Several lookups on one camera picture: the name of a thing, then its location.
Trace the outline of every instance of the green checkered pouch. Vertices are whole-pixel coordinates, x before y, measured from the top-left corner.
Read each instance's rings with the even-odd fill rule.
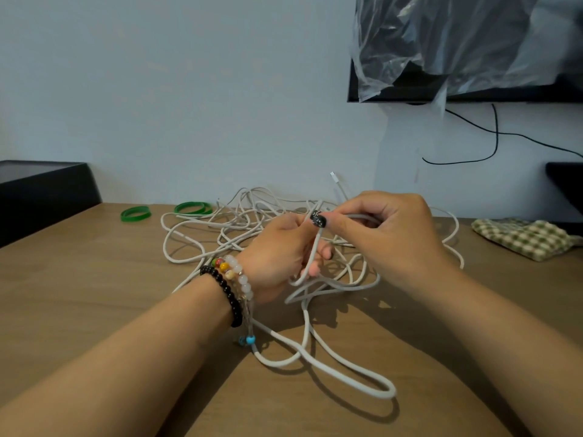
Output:
[[[528,222],[521,219],[477,219],[473,230],[537,262],[566,252],[573,246],[582,246],[583,238],[570,236],[556,225],[546,221]]]

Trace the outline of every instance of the white wall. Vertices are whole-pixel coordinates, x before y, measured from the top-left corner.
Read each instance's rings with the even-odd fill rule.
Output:
[[[346,103],[354,0],[0,0],[0,157],[88,161],[109,202],[420,191],[462,216],[576,218],[541,174],[571,156],[423,107]],[[501,106],[503,130],[583,150],[581,109]],[[492,126],[487,105],[463,113]]]

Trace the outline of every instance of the plastic cover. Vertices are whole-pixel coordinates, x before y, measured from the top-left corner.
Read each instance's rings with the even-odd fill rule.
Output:
[[[365,101],[409,62],[446,75],[438,97],[553,84],[583,72],[583,0],[357,0],[351,47]]]

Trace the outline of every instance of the white cable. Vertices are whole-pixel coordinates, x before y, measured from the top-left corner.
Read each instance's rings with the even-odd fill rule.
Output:
[[[346,199],[345,191],[341,187],[338,178],[334,174],[331,173],[332,179],[339,187],[340,191],[344,195]],[[233,202],[236,202],[235,208],[232,208],[230,205]],[[189,263],[189,262],[198,262],[195,269],[191,274],[183,281],[181,284],[174,290],[177,291],[182,286],[186,285],[186,283],[190,282],[195,276],[200,273],[200,268],[205,265],[209,264],[210,261],[214,257],[218,257],[226,254],[229,251],[236,250],[236,251],[243,251],[244,247],[240,245],[246,239],[252,238],[257,236],[263,230],[263,224],[267,221],[272,220],[274,217],[286,212],[287,210],[281,204],[281,202],[288,202],[288,203],[301,203],[306,205],[306,209],[308,211],[306,218],[309,217],[310,213],[315,210],[319,210],[324,204],[332,204],[336,205],[331,202],[326,202],[324,200],[289,200],[276,197],[271,190],[265,187],[257,187],[252,189],[241,188],[237,191],[237,193],[233,196],[233,198],[227,203],[219,203],[217,202],[217,210],[215,210],[211,214],[207,215],[188,215],[188,214],[175,214],[175,213],[165,213],[162,215],[160,219],[160,223],[162,227],[168,232],[164,239],[164,243],[162,245],[162,250],[166,259],[171,261],[172,263],[182,264],[182,263]],[[460,268],[463,268],[463,257],[452,247],[446,245],[445,243],[451,240],[459,230],[459,222],[458,219],[451,214],[450,212],[446,212],[445,210],[440,210],[439,208],[435,208],[435,210],[439,210],[441,212],[447,213],[451,216],[455,221],[455,230],[452,234],[450,234],[447,238],[443,240],[444,247],[450,250],[453,254],[455,254],[459,261],[460,261]],[[178,224],[174,225],[173,227],[168,227],[164,223],[164,218],[170,214],[173,214],[178,219],[182,220]],[[227,222],[214,222],[214,220],[218,217],[227,217],[230,219]],[[379,223],[375,218],[370,217],[369,215],[363,214],[350,214],[347,215],[350,218],[354,219],[365,219],[369,221],[373,221]],[[219,236],[217,237],[217,248],[213,251],[207,252],[205,247],[199,241],[192,239],[189,236],[181,233],[179,228],[190,225],[193,228],[218,228],[220,229]],[[241,232],[242,234],[238,234],[237,236],[230,238],[229,233],[231,232]],[[339,236],[334,236],[332,239],[326,239],[322,237],[323,229],[318,231],[316,238],[314,240],[314,244],[312,246],[312,250],[310,252],[310,258],[308,263],[299,278],[294,281],[291,281],[290,284],[292,286],[298,287],[292,294],[290,294],[287,299],[285,300],[286,304],[294,303],[294,302],[301,302],[300,306],[303,311],[304,316],[304,334],[302,337],[302,343],[297,343],[287,337],[282,336],[281,334],[273,331],[272,329],[266,327],[262,323],[258,322],[257,320],[253,319],[253,324],[257,326],[259,329],[265,331],[267,334],[279,340],[280,342],[287,344],[288,346],[294,348],[296,353],[285,360],[280,361],[272,361],[268,360],[264,356],[261,355],[259,349],[255,344],[251,346],[253,354],[257,357],[257,360],[264,364],[267,367],[272,368],[281,368],[285,367],[296,360],[303,358],[313,366],[317,367],[318,369],[324,371],[327,374],[330,374],[332,377],[337,378],[338,380],[346,383],[353,388],[366,393],[370,396],[377,397],[377,398],[392,398],[397,395],[397,390],[395,386],[392,384],[390,380],[383,377],[380,374],[376,374],[366,368],[359,367],[358,365],[349,362],[348,360],[342,358],[336,352],[332,351],[330,347],[324,342],[324,340],[317,334],[314,330],[312,324],[310,323],[310,315],[308,313],[308,305],[310,301],[321,295],[326,294],[333,294],[333,293],[343,293],[345,291],[360,291],[366,290],[368,288],[372,288],[376,286],[381,276],[377,273],[376,279],[369,284],[362,284],[364,278],[367,274],[367,262],[364,256],[360,253],[355,254],[350,260],[346,260],[346,257],[341,253],[341,251],[337,248],[339,246],[346,246],[352,247],[352,245],[347,242],[345,239],[340,238]],[[171,254],[168,253],[168,240],[171,239],[174,235],[179,236],[180,242],[186,242],[192,246],[195,246],[197,249],[200,250],[200,254],[189,257],[186,259],[173,259]],[[311,263],[314,261],[314,258],[317,253],[317,246],[320,239],[324,239],[332,244],[335,249],[335,257],[336,260],[339,261],[344,265],[344,268],[339,271],[339,273],[333,278],[322,276],[321,274],[313,279],[309,279],[308,272]],[[358,278],[354,279],[353,274],[353,266],[355,263],[362,261],[362,270],[358,276]],[[348,283],[340,282],[340,279],[347,275]],[[317,288],[313,291],[310,289],[314,286]],[[354,380],[351,377],[342,374],[341,372],[331,368],[319,360],[316,360],[310,353],[307,351],[308,342],[310,339],[310,334],[317,340],[317,342],[322,345],[324,350],[330,354],[330,356],[338,361],[340,364],[344,365],[347,368],[350,368],[354,372],[357,372],[363,376],[371,378],[377,381],[380,385],[382,385],[385,389],[375,389],[371,388],[361,382]]]

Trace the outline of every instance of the checkered cloth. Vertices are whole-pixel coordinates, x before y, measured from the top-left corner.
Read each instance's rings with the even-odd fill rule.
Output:
[[[537,262],[564,253],[573,246],[583,245],[580,236],[570,236],[565,230],[546,221],[477,219],[472,222],[472,228],[486,239]]]

